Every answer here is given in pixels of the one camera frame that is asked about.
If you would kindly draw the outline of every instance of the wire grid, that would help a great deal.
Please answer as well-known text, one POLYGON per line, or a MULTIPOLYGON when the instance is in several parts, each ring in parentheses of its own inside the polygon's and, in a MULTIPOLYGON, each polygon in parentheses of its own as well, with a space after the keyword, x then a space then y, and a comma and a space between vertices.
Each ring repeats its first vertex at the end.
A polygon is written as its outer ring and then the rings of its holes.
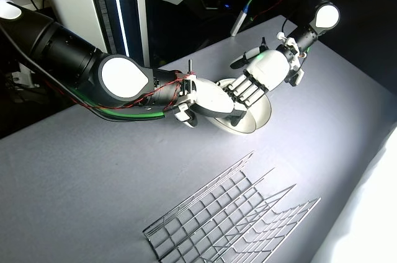
POLYGON ((200 198, 192 198, 196 192, 177 213, 171 210, 144 230, 159 262, 262 262, 317 204, 319 199, 275 212, 273 206, 294 185, 264 198, 255 186, 270 171, 251 183, 241 170, 251 156, 221 174, 227 179, 217 177, 209 183, 216 185, 203 187, 208 189, 200 198))

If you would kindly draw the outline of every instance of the gray tabletop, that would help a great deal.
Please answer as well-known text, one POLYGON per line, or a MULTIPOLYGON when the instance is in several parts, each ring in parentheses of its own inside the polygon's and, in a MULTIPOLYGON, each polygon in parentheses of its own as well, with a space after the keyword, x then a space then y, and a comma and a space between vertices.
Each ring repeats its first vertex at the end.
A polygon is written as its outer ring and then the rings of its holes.
MULTIPOLYGON (((216 81, 235 77, 232 59, 271 48, 283 17, 240 33, 166 69, 216 81)), ((287 24, 286 31, 293 29, 287 24)), ((397 118, 394 96, 322 43, 295 88, 269 94, 272 117, 236 136, 199 117, 103 121, 72 107, 0 141, 0 262, 154 262, 142 230, 221 171, 255 151, 259 174, 297 183, 281 207, 322 197, 269 262, 308 262, 397 118)))

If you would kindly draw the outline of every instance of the white circular joint cover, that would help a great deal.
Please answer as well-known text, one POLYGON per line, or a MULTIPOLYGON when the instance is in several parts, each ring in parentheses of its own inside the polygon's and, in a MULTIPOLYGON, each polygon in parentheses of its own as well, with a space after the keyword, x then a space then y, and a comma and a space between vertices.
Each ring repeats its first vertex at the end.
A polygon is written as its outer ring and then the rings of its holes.
POLYGON ((122 57, 106 61, 101 71, 106 88, 115 96, 135 97, 149 82, 149 79, 134 62, 122 57))
POLYGON ((327 4, 318 9, 316 14, 316 27, 329 29, 334 27, 339 20, 339 11, 336 6, 327 4))
POLYGON ((9 4, 12 2, 10 0, 0 0, 0 18, 3 19, 17 19, 21 14, 22 11, 18 7, 9 4))

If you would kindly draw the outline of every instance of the metal wire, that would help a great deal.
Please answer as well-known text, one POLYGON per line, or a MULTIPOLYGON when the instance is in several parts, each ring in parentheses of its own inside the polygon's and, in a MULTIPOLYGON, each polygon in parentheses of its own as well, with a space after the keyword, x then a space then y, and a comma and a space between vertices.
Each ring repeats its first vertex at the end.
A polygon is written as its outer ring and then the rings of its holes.
POLYGON ((282 212, 274 206, 295 185, 262 195, 243 172, 252 153, 143 231, 162 263, 264 262, 319 198, 282 212))

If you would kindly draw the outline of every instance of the white light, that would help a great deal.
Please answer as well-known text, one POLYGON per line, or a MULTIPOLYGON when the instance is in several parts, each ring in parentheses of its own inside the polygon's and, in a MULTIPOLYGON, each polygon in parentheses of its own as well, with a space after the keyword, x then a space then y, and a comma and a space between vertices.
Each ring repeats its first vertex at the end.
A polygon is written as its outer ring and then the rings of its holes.
POLYGON ((118 19, 120 21, 120 27, 122 29, 122 37, 123 37, 123 42, 124 42, 125 55, 130 56, 130 52, 128 51, 128 45, 127 45, 127 37, 125 35, 124 21, 123 21, 123 15, 122 15, 122 8, 120 6, 120 0, 116 0, 116 7, 117 7, 118 19))
POLYGON ((135 97, 149 82, 136 64, 121 57, 108 60, 100 73, 106 88, 123 98, 135 97))
POLYGON ((331 28, 337 24, 339 20, 339 11, 333 5, 320 7, 316 14, 316 26, 321 28, 331 28))

